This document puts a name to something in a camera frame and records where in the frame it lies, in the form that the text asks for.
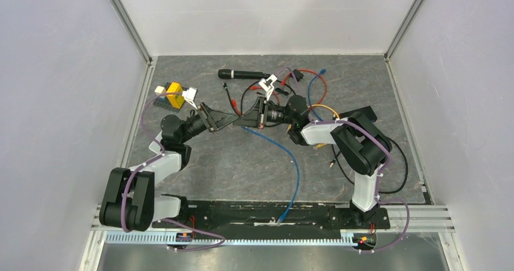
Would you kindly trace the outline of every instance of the enclosure floor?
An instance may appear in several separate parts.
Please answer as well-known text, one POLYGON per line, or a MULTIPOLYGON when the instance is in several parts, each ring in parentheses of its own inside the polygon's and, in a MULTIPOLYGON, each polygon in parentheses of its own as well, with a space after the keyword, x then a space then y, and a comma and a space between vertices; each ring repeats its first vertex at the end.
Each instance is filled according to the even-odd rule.
MULTIPOLYGON (((184 87, 196 87, 197 103, 232 112, 227 95, 217 76, 218 69, 235 69, 273 73, 283 66, 294 69, 326 68, 324 75, 329 89, 323 101, 339 113, 372 106, 378 116, 376 126, 402 147, 409 161, 409 179, 402 192, 384 195, 402 198, 409 203, 425 202, 414 159, 407 141, 393 88, 381 56, 160 56, 157 61, 148 98, 154 97, 154 89, 166 82, 178 82, 184 87)), ((300 95, 306 96, 312 74, 305 73, 298 92, 294 82, 290 85, 300 95)), ((253 81, 230 80, 228 87, 239 105, 243 90, 253 81)), ((323 83, 316 80, 312 86, 312 100, 323 94, 323 83)), ((244 108, 255 101, 255 91, 245 97, 244 108)), ((286 97, 280 95, 284 104, 286 97)), ((191 107, 185 105, 178 113, 185 119, 191 107)), ((325 109, 318 112, 324 119, 332 118, 325 109)), ((145 124, 152 135, 160 131, 163 117, 172 112, 150 106, 145 114, 145 124)), ((312 146, 295 145, 286 134, 286 125, 267 128, 260 132, 288 148, 299 162, 301 183, 298 201, 349 201, 353 186, 343 177, 337 166, 329 167, 333 158, 329 146, 315 150, 312 146)), ((153 156, 148 146, 150 138, 139 128, 129 164, 144 162, 153 156)), ((204 132, 186 144, 192 154, 188 166, 168 176, 156 187, 156 194, 171 193, 189 199, 288 201, 296 185, 296 171, 291 157, 268 141, 229 126, 216 133, 204 132)), ((394 190, 402 182, 404 162, 397 149, 392 151, 393 162, 384 171, 381 190, 394 190)), ((343 168, 350 169, 341 157, 343 168)))
MULTIPOLYGON (((378 247, 398 237, 379 233, 378 247)), ((437 233, 409 233, 386 252, 359 255, 341 246, 225 246, 175 253, 165 245, 105 244, 99 271, 223 270, 449 270, 437 233)))

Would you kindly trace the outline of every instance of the yellow block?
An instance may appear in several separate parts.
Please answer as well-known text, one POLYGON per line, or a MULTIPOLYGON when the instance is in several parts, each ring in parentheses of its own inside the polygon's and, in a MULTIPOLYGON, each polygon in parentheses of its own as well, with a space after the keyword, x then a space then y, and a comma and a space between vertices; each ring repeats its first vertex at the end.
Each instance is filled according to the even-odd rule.
MULTIPOLYGON (((173 82, 166 92, 182 93, 182 86, 180 86, 180 84, 178 84, 177 82, 173 82)), ((168 98, 172 106, 176 109, 180 109, 184 104, 184 97, 182 96, 182 94, 170 94, 166 95, 166 97, 168 98)))

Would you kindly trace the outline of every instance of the black metal base plate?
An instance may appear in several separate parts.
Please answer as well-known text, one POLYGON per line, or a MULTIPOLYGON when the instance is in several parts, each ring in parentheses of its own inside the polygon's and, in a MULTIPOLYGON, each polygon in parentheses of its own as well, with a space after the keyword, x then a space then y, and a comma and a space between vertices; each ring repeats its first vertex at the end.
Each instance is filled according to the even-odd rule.
MULTIPOLYGON (((348 207, 335 203, 296 202, 280 226, 256 226, 277 220, 288 202, 189 201, 188 218, 195 218, 195 228, 220 234, 227 239, 339 239, 341 229, 368 231, 389 229, 386 209, 378 209, 373 218, 359 226, 348 207)), ((192 221, 181 221, 192 226, 192 221)), ((154 222, 154 228, 176 228, 167 222, 154 222)), ((196 234, 195 238, 210 238, 196 234)))

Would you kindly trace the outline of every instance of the black connector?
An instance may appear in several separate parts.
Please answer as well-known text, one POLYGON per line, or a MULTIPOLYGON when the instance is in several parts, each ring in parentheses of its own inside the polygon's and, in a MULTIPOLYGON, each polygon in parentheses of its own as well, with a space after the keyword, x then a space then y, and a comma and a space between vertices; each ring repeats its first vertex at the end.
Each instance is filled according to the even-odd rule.
POLYGON ((304 79, 304 74, 302 72, 298 71, 298 69, 294 69, 293 73, 295 74, 297 81, 304 79))

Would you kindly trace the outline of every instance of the white wall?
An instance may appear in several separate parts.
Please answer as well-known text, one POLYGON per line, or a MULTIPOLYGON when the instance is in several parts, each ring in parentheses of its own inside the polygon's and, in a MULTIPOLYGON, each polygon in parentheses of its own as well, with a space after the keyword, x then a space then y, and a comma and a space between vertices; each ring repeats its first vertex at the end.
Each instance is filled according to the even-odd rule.
POLYGON ((0 7, 0 270, 76 270, 144 62, 109 0, 0 7))
POLYGON ((413 0, 122 0, 153 55, 384 53, 413 0))
POLYGON ((393 74, 472 270, 514 270, 514 0, 426 0, 393 74))

